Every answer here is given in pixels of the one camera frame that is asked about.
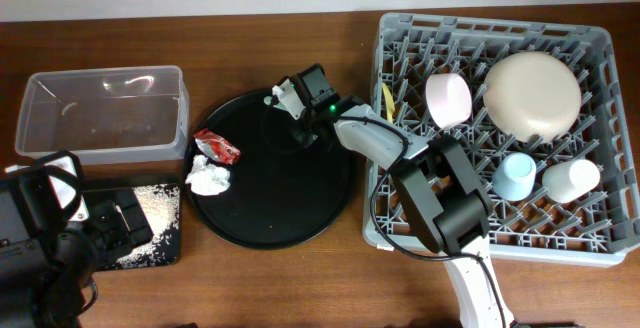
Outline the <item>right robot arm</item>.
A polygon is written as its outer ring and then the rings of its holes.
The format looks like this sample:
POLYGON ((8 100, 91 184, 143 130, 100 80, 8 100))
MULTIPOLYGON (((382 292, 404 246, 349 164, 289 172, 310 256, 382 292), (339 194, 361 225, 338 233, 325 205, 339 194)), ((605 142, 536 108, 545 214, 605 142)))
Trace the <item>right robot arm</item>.
POLYGON ((490 256, 492 201, 454 137, 427 139, 395 126, 362 99, 340 96, 319 64, 283 77, 271 94, 272 105, 305 134, 331 139, 383 169, 377 183, 391 182, 411 232, 427 252, 410 251, 389 235, 384 240, 410 258, 445 265, 463 326, 515 326, 490 256))

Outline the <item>yellow plastic knife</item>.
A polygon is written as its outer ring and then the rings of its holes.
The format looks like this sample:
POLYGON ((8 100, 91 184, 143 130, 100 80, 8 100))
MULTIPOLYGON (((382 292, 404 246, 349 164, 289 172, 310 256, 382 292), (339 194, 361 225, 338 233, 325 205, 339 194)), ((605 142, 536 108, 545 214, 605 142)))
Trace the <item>yellow plastic knife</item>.
POLYGON ((393 124, 394 123, 394 114, 395 114, 395 101, 394 101, 393 95, 391 93, 391 90, 389 89, 389 87, 385 83, 381 84, 381 89, 382 89, 382 94, 383 94, 383 97, 384 97, 384 107, 385 107, 386 120, 389 123, 393 124))

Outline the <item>light blue cup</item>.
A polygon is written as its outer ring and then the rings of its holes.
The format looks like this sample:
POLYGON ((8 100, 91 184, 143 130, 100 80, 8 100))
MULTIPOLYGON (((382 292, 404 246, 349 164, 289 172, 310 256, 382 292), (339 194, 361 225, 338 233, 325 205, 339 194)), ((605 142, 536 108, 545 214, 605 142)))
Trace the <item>light blue cup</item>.
POLYGON ((535 161, 527 154, 512 153, 501 162, 494 172, 492 176, 493 190, 504 200, 523 200, 532 192, 535 176, 535 161))

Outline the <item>white cup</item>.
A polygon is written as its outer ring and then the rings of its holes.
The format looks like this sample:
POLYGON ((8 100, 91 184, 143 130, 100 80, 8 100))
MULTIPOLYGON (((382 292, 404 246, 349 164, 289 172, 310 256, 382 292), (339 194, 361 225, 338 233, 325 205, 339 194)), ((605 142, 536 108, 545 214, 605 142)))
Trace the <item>white cup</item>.
POLYGON ((587 159, 574 159, 549 167, 542 176, 547 195, 558 203, 569 203, 594 189, 600 181, 598 167, 587 159))

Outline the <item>white tissue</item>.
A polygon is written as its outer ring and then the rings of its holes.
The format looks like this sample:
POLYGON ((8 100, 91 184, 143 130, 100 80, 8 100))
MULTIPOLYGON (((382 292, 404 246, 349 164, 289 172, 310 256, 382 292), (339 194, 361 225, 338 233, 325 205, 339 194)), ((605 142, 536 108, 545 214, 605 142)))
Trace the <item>white tissue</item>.
POLYGON ((210 163, 205 155, 196 155, 185 183, 190 185, 190 190, 194 194, 219 195, 230 187, 230 171, 210 163))

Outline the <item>beige bowl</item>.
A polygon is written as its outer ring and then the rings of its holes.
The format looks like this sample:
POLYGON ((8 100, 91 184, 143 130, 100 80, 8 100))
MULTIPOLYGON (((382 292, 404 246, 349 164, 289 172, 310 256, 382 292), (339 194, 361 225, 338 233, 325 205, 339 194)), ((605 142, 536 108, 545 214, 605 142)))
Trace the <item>beige bowl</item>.
POLYGON ((493 124, 521 142, 549 143, 577 120, 581 90, 566 64, 529 51, 496 63, 485 77, 483 103, 493 124))

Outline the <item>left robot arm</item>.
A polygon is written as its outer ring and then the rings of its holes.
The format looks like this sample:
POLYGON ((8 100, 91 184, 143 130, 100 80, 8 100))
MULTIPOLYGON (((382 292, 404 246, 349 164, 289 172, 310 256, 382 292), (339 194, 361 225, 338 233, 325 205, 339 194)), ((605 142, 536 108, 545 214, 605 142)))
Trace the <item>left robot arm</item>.
POLYGON ((96 271, 149 243, 134 192, 87 200, 79 158, 58 151, 1 179, 1 324, 77 327, 96 271))

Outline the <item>red snack wrapper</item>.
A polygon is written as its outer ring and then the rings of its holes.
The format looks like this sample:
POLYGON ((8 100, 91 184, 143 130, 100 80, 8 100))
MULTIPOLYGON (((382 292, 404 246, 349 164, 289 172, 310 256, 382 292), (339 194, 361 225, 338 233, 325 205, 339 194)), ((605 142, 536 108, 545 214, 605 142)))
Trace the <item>red snack wrapper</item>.
POLYGON ((215 162, 232 165, 240 159, 239 149, 207 128, 196 132, 193 138, 198 149, 215 162))

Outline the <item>pink cup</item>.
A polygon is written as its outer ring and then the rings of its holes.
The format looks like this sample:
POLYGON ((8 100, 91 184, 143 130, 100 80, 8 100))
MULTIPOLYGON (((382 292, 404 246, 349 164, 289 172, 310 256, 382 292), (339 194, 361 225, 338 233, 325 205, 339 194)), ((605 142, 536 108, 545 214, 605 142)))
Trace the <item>pink cup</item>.
POLYGON ((425 101, 431 118, 441 129, 466 121, 472 112, 472 97, 459 74, 434 74, 425 84, 425 101))

